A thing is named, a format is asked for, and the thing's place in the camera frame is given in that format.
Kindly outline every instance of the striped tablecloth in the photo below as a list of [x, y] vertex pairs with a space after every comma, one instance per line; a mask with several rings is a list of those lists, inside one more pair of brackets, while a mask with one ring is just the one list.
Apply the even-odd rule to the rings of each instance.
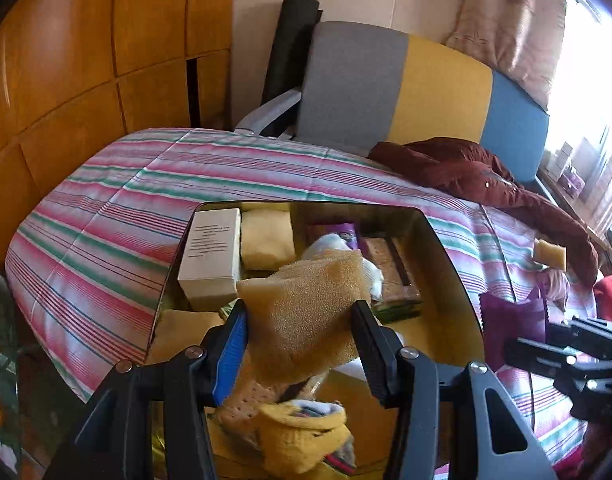
[[[93, 156], [20, 225], [6, 257], [14, 296], [64, 380], [87, 399], [120, 359], [142, 362], [166, 271], [192, 211], [219, 200], [347, 200], [428, 217], [479, 316], [478, 294], [523, 299], [534, 231], [495, 209], [414, 186], [359, 156], [267, 137], [144, 130]], [[571, 276], [567, 316], [595, 315]], [[553, 462], [583, 425], [551, 381], [498, 373]]]

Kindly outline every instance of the screw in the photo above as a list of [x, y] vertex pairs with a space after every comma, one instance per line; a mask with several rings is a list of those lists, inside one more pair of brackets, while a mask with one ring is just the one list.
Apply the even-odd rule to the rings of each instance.
[[419, 350], [412, 346], [404, 346], [404, 348], [400, 349], [400, 355], [404, 359], [417, 359], [419, 357]]
[[476, 374], [485, 374], [488, 371], [488, 367], [484, 363], [478, 363], [477, 361], [470, 363], [470, 369]]
[[201, 346], [189, 346], [184, 352], [189, 359], [199, 359], [204, 355], [204, 349]]
[[132, 370], [132, 362], [128, 359], [122, 359], [115, 365], [115, 370], [121, 374], [127, 374]]

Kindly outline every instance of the bright window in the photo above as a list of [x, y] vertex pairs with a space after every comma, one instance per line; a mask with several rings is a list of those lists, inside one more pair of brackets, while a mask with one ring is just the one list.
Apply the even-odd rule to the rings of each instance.
[[564, 142], [576, 148], [583, 137], [612, 150], [612, 19], [585, 0], [566, 0], [561, 57], [548, 102], [546, 149]]

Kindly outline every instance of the rolled yoga mat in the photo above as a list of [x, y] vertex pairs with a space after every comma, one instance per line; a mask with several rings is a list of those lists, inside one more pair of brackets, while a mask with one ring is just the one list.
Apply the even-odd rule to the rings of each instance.
[[[319, 8], [317, 0], [283, 0], [266, 69], [262, 104], [301, 86], [304, 81], [312, 30], [321, 17]], [[278, 137], [295, 122], [297, 108], [286, 112], [264, 129], [262, 135]]]

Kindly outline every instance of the maroon jacket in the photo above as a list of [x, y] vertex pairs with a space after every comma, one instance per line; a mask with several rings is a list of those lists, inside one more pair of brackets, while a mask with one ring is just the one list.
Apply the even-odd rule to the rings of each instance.
[[566, 257], [580, 281], [592, 288], [597, 252], [584, 227], [537, 193], [517, 183], [501, 161], [470, 140], [434, 137], [404, 146], [379, 142], [368, 158], [409, 181], [457, 198], [493, 206], [566, 247]]

